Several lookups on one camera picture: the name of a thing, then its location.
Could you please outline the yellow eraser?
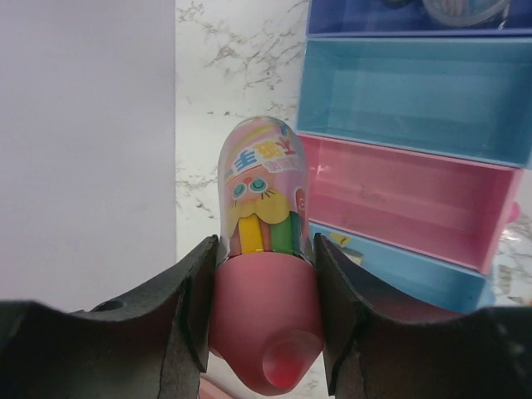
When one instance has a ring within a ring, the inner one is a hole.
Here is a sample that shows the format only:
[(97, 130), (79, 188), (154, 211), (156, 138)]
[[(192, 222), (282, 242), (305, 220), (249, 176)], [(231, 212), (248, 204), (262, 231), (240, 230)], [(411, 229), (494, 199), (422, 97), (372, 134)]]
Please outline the yellow eraser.
[(346, 236), (344, 234), (335, 233), (335, 232), (330, 232), (329, 233), (329, 238), (338, 247), (343, 248), (343, 249), (347, 248), (349, 243), (350, 243), (350, 241), (351, 241), (351, 238), (349, 236)]

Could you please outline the clear jar of paper clips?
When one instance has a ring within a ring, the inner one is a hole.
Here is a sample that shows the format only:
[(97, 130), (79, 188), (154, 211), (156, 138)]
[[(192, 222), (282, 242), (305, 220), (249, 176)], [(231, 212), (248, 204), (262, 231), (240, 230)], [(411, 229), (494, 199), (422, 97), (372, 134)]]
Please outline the clear jar of paper clips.
[(507, 17), (511, 1), (423, 0), (427, 14), (448, 27), (474, 27)]

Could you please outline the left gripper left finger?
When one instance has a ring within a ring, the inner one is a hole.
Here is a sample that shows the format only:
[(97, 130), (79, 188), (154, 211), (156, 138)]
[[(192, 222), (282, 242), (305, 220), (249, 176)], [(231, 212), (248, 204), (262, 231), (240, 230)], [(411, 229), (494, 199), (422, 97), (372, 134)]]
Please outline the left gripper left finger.
[(219, 240), (91, 311), (1, 304), (4, 398), (195, 398)]

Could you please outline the pink glue stick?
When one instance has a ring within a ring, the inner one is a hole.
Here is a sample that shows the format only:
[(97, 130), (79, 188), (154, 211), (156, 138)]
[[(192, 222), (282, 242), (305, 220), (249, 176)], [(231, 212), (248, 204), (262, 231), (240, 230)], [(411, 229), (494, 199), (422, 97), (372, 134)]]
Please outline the pink glue stick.
[(324, 346), (301, 140), (270, 116), (238, 123), (220, 151), (218, 192), (209, 348), (250, 390), (283, 395)]

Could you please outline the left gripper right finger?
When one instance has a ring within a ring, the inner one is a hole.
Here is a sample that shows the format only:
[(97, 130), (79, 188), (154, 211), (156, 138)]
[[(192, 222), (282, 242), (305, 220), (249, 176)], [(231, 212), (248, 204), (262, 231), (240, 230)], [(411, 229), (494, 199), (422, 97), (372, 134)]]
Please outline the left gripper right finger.
[(314, 250), (330, 396), (530, 397), (530, 308), (455, 313), (380, 280), (321, 234)]

